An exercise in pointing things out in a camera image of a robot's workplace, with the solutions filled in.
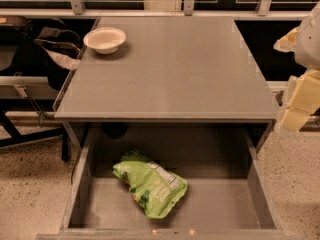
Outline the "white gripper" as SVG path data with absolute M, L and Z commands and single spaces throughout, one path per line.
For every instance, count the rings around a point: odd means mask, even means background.
M 299 131 L 320 108 L 320 71 L 315 70 L 320 68 L 320 2 L 273 48 L 284 53 L 295 51 L 296 63 L 309 68 L 300 77 L 289 78 L 278 114 L 282 128 Z

